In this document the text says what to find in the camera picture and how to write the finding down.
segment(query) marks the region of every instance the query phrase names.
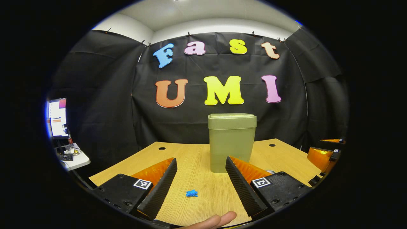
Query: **wooden table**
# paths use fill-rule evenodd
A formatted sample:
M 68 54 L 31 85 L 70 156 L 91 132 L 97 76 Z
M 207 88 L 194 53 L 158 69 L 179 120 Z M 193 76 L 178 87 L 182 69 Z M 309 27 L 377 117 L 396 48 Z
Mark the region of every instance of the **wooden table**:
M 306 156 L 303 151 L 271 139 L 254 142 L 250 163 L 264 170 L 284 171 L 310 186 L 308 181 L 319 175 L 321 170 Z M 131 176 L 171 157 L 177 159 L 178 171 L 156 217 L 158 220 L 188 226 L 228 211 L 235 211 L 237 217 L 227 226 L 252 220 L 247 216 L 228 174 L 210 171 L 209 145 L 155 142 L 89 179 L 99 186 L 119 173 Z M 193 189 L 198 192 L 198 197 L 186 197 L 186 191 Z

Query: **blue letter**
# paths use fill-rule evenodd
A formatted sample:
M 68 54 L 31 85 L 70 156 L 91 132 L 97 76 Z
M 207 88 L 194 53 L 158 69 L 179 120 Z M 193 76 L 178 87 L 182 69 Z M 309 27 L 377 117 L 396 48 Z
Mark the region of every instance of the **blue letter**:
M 160 63 L 160 65 L 158 66 L 159 68 L 163 68 L 167 64 L 171 63 L 171 61 L 173 60 L 172 58 L 167 58 L 167 56 L 173 55 L 173 51 L 170 48 L 174 48 L 174 44 L 169 43 L 168 45 L 158 49 L 155 53 L 153 53 L 153 56 L 156 56 L 158 62 Z

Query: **white wall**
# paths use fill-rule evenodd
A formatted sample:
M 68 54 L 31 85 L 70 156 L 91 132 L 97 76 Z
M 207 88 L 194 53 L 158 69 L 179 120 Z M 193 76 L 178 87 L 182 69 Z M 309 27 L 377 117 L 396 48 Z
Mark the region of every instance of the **white wall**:
M 265 24 L 262 22 L 234 19 L 234 18 L 211 18 L 202 19 L 190 22 L 184 22 L 177 25 L 169 26 L 167 28 L 154 32 L 151 43 L 160 42 L 166 39 L 180 37 L 197 33 L 209 33 L 209 32 L 234 32 L 234 33 L 248 33 L 261 35 L 281 40 L 288 38 L 292 32 L 284 30 L 282 28 Z
M 118 13 L 113 14 L 105 20 L 101 21 L 93 29 L 104 31 L 110 29 L 109 32 L 118 33 L 139 42 L 146 40 L 144 44 L 148 44 L 148 42 L 151 42 L 151 37 L 154 33 L 154 31 L 145 26 L 143 23 L 129 16 Z

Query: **white ceiling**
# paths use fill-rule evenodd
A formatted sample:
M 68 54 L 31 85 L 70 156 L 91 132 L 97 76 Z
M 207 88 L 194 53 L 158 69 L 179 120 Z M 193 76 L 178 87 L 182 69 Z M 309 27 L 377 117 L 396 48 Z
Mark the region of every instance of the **white ceiling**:
M 143 0 L 118 13 L 134 18 L 153 31 L 206 18 L 240 18 L 290 32 L 298 29 L 294 19 L 258 0 Z

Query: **trash can lid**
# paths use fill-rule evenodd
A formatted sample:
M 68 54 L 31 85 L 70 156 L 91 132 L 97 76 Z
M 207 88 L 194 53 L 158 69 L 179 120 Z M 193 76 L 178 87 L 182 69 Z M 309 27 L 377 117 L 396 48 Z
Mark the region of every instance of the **trash can lid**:
M 227 113 L 208 115 L 208 128 L 211 130 L 232 130 L 255 128 L 257 117 L 253 114 Z

